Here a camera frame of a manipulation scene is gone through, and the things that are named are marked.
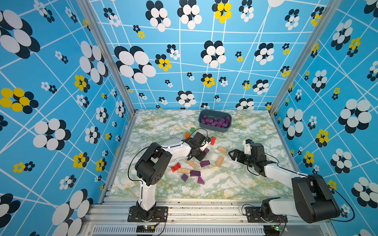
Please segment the purple cube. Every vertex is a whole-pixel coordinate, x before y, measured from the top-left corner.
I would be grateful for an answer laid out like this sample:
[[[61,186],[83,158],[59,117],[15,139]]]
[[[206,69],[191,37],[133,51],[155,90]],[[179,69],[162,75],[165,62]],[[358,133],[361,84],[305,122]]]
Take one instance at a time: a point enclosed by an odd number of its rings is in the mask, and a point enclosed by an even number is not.
[[[187,180],[188,180],[188,175],[186,175],[186,174],[183,174],[182,176],[181,176],[181,179],[184,181],[184,182],[186,182]]]

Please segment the red arch block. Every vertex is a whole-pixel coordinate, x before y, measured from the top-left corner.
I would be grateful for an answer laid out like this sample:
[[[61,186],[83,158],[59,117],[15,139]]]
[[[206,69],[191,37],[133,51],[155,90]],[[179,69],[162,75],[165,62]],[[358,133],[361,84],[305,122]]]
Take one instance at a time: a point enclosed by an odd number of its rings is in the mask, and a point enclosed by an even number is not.
[[[181,168],[181,164],[178,162],[178,163],[176,163],[176,165],[171,166],[171,171],[172,171],[172,172],[176,172],[176,171],[178,171],[180,168]]]

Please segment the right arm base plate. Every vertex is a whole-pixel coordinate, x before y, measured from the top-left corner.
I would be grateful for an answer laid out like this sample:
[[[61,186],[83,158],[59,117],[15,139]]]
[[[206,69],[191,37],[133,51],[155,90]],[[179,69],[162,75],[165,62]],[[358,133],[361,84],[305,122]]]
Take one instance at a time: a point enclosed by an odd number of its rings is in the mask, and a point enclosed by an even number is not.
[[[285,215],[276,215],[267,209],[261,207],[247,206],[243,207],[243,214],[249,223],[287,223],[288,219]]]

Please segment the purple triangle block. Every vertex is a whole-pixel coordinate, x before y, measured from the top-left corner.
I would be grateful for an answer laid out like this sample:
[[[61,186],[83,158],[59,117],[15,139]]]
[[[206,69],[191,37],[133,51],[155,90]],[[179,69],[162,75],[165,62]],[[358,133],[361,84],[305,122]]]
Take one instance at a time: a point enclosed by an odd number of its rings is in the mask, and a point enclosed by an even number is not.
[[[204,180],[202,179],[202,177],[198,177],[197,182],[198,182],[198,184],[205,184]]]

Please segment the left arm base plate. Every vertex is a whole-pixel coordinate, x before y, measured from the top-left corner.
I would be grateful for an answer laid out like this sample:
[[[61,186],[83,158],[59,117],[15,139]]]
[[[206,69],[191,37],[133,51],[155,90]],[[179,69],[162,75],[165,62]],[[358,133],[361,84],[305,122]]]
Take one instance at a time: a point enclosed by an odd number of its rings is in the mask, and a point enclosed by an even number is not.
[[[132,206],[129,208],[128,222],[153,222],[161,223],[166,222],[168,217],[168,207],[152,207],[150,210],[145,211],[141,207]]]

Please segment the natural wood wedge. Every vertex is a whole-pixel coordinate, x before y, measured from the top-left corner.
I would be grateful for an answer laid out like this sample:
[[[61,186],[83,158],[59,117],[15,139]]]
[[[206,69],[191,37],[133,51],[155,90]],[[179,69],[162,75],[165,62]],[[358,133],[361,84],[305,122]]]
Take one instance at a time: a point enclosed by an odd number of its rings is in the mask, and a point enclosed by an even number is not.
[[[228,153],[228,151],[225,148],[221,147],[221,146],[218,147],[218,151],[220,151],[222,153]]]

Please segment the natural wood brick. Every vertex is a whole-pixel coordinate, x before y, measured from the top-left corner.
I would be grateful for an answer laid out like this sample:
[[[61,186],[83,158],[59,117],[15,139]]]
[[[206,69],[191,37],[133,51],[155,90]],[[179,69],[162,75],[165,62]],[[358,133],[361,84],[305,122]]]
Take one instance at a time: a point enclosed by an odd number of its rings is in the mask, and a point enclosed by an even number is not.
[[[219,156],[219,158],[216,161],[216,166],[220,167],[224,161],[224,157]]]
[[[192,168],[196,168],[197,165],[192,161],[192,160],[187,160],[186,161]]]
[[[179,168],[178,173],[181,174],[190,174],[191,170],[190,169],[185,169],[185,168]]]

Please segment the teal storage bin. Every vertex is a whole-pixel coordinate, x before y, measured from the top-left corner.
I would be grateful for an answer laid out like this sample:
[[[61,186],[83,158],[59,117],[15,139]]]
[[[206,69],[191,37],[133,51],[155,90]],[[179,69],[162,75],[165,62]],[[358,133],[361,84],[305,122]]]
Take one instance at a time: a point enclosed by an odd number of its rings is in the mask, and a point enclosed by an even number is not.
[[[225,133],[232,125],[232,116],[223,111],[202,110],[198,122],[203,129]]]

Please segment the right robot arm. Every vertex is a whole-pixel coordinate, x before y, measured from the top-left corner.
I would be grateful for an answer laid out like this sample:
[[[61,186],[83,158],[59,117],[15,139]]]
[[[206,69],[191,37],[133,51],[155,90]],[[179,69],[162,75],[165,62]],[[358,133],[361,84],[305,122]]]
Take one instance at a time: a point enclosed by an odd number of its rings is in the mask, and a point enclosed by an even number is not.
[[[259,176],[273,179],[292,190],[292,199],[270,198],[262,202],[260,212],[265,221],[286,215],[314,223],[340,216],[340,208],[322,176],[291,171],[267,160],[266,154],[252,156],[234,149],[228,155],[233,161],[254,168]]]

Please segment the aluminium rail frame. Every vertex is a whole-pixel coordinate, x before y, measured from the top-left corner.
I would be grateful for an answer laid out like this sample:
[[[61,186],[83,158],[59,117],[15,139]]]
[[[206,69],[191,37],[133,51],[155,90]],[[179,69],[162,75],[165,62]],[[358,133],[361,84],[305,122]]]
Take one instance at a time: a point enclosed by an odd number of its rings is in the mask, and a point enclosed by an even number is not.
[[[106,198],[91,207],[81,236],[335,236],[330,221],[308,224],[299,217],[264,221],[257,202],[246,200],[161,199],[164,222],[129,222],[135,199]]]

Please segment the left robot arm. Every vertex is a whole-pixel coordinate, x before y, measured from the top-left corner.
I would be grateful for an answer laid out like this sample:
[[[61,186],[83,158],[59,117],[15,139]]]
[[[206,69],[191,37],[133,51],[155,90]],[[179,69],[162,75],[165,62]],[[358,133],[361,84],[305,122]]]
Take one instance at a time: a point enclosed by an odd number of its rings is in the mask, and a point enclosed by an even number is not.
[[[189,138],[184,142],[172,146],[163,147],[158,143],[152,143],[136,163],[136,173],[140,185],[140,196],[136,203],[138,217],[149,221],[156,212],[156,184],[163,177],[166,168],[172,158],[187,157],[202,161],[209,145],[208,138]]]

